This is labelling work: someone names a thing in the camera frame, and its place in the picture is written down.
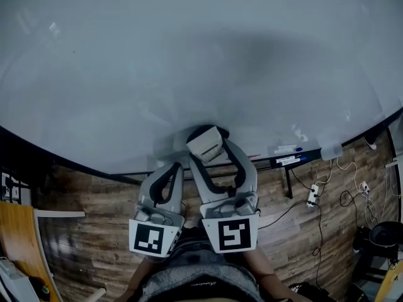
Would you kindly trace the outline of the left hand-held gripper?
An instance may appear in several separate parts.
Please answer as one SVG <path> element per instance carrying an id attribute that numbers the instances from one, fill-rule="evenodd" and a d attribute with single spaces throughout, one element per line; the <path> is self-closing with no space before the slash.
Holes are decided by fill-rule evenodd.
<path id="1" fill-rule="evenodd" d="M 168 257 L 181 233 L 184 170 L 180 163 L 165 165 L 148 176 L 140 186 L 140 202 L 162 205 L 164 209 L 139 205 L 129 220 L 129 250 L 151 257 Z M 170 183 L 167 198 L 163 189 Z"/>

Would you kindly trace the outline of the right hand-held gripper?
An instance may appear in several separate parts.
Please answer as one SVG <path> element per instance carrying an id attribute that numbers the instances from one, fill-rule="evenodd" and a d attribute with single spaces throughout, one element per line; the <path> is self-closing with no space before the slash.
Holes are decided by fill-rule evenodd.
<path id="1" fill-rule="evenodd" d="M 237 168 L 234 187 L 214 184 L 201 160 L 193 154 L 189 156 L 189 167 L 202 201 L 202 223 L 216 253 L 254 250 L 260 217 L 255 193 L 257 170 L 236 144 L 225 139 L 222 145 Z"/>

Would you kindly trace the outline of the white whiteboard eraser black felt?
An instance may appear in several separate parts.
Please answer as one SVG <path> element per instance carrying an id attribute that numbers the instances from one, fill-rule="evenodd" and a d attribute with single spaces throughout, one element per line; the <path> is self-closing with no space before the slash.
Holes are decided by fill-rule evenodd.
<path id="1" fill-rule="evenodd" d="M 192 155 L 208 163 L 224 152 L 223 144 L 227 138 L 227 130 L 215 125 L 203 125 L 188 137 L 186 146 Z"/>

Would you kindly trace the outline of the large white whiteboard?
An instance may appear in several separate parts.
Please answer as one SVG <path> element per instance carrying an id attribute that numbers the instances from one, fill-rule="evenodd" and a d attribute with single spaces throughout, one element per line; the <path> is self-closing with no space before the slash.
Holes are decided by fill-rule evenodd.
<path id="1" fill-rule="evenodd" d="M 403 0 L 0 0 L 0 127 L 108 173 L 186 160 L 200 125 L 255 159 L 403 108 Z"/>

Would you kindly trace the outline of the person's right forearm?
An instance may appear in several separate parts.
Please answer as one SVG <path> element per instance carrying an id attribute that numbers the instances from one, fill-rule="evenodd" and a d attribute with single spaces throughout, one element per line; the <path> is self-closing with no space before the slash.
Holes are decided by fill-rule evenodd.
<path id="1" fill-rule="evenodd" d="M 293 292 L 283 284 L 275 274 L 267 256 L 256 247 L 254 250 L 242 253 L 246 261 L 247 268 L 255 277 L 259 286 L 263 288 L 273 299 L 290 299 L 292 302 L 311 302 L 303 296 Z"/>

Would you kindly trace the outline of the person's left forearm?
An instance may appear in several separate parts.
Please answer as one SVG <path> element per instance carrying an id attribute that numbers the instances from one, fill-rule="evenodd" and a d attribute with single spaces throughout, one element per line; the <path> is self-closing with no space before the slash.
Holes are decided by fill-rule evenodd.
<path id="1" fill-rule="evenodd" d="M 131 277 L 127 292 L 132 296 L 139 288 L 142 280 L 150 275 L 153 271 L 157 270 L 161 264 L 165 262 L 164 258 L 145 256 L 140 265 L 136 268 L 133 276 Z"/>

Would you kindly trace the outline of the person's dark trousers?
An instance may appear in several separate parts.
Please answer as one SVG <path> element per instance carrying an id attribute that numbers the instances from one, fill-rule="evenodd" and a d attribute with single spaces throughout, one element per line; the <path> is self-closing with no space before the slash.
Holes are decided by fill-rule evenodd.
<path id="1" fill-rule="evenodd" d="M 183 231 L 179 237 L 179 243 L 184 242 L 202 242 L 209 241 L 208 235 L 204 228 L 192 227 L 183 228 Z"/>

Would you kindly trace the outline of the black marker tray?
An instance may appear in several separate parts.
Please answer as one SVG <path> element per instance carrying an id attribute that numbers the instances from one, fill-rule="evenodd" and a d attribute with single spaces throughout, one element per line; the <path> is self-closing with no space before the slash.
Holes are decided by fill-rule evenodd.
<path id="1" fill-rule="evenodd" d="M 288 156 L 296 156 L 296 157 L 307 157 L 307 161 L 306 162 L 300 162 L 298 164 L 292 164 L 292 165 L 286 165 L 286 166 L 281 166 L 280 164 L 276 164 L 276 159 L 282 158 L 282 157 L 288 157 Z M 281 155 L 281 156 L 277 156 L 277 157 L 273 157 L 270 158 L 270 166 L 272 169 L 279 169 L 279 168 L 288 168 L 288 169 L 292 169 L 294 167 L 298 167 L 300 165 L 304 165 L 308 162 L 317 160 L 321 158 L 321 150 L 317 149 L 317 150 L 310 150 L 310 151 L 306 151 L 306 152 L 297 152 L 294 154 L 286 154 L 286 155 Z"/>

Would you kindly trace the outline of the person's grey knit top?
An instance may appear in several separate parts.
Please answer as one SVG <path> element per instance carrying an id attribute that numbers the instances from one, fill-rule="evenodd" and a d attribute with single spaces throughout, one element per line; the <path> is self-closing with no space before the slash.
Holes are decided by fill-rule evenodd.
<path id="1" fill-rule="evenodd" d="M 253 275 L 236 261 L 216 254 L 206 241 L 181 244 L 157 270 L 141 280 L 128 302 L 214 298 L 264 302 Z"/>

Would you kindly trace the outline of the translucent plastic corner cover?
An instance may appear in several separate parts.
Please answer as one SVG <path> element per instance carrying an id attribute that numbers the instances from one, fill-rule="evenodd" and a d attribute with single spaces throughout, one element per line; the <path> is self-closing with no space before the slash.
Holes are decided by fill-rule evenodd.
<path id="1" fill-rule="evenodd" d="M 327 145 L 321 148 L 322 160 L 333 160 L 343 155 L 343 147 L 340 143 Z"/>

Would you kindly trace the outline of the black office chair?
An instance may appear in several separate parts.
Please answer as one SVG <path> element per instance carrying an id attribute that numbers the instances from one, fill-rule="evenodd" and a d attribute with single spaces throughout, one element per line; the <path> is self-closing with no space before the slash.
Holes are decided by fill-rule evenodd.
<path id="1" fill-rule="evenodd" d="M 32 156 L 28 159 L 29 185 L 35 199 L 40 194 L 49 195 L 51 191 L 64 194 L 66 188 L 54 176 L 54 161 L 46 156 Z"/>

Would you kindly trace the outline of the white printed board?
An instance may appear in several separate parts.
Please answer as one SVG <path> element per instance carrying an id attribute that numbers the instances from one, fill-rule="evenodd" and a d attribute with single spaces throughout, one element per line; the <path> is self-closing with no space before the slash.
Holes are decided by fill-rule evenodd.
<path id="1" fill-rule="evenodd" d="M 31 206 L 31 188 L 12 175 L 0 172 L 0 201 Z"/>

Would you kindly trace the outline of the curved wooden desk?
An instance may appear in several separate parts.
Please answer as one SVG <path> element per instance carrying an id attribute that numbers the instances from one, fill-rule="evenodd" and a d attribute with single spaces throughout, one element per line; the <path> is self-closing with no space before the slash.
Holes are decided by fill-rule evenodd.
<path id="1" fill-rule="evenodd" d="M 27 276 L 42 279 L 51 302 L 63 302 L 49 269 L 40 236 L 39 218 L 84 218 L 83 211 L 38 210 L 0 201 L 0 247 L 8 260 Z"/>

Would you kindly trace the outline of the black pouch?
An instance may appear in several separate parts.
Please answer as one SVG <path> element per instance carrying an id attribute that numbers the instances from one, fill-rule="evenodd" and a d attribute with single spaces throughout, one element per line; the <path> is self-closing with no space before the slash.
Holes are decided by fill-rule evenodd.
<path id="1" fill-rule="evenodd" d="M 41 292 L 41 288 L 43 285 L 45 285 L 45 283 L 38 277 L 29 276 L 28 279 L 29 279 L 29 282 L 32 285 L 38 299 L 41 302 L 50 302 L 50 294 L 46 295 Z"/>

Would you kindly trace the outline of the black round bin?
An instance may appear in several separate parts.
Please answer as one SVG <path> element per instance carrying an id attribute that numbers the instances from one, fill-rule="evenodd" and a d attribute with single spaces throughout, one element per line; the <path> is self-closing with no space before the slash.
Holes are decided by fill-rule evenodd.
<path id="1" fill-rule="evenodd" d="M 398 221 L 385 221 L 372 228 L 369 234 L 372 244 L 381 247 L 403 245 L 403 223 Z"/>

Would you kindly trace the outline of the white plastic box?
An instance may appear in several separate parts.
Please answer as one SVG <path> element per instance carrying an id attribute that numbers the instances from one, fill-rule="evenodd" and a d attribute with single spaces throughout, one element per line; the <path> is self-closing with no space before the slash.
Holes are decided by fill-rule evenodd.
<path id="1" fill-rule="evenodd" d="M 0 259 L 0 277 L 18 302 L 35 302 L 28 277 L 8 259 Z"/>

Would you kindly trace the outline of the yellow wooden board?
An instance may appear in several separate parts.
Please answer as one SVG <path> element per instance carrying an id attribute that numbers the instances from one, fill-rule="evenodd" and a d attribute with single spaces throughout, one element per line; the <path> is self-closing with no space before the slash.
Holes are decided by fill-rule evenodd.
<path id="1" fill-rule="evenodd" d="M 374 302 L 386 302 L 387 296 L 399 280 L 399 276 L 403 276 L 403 260 L 389 265 Z"/>

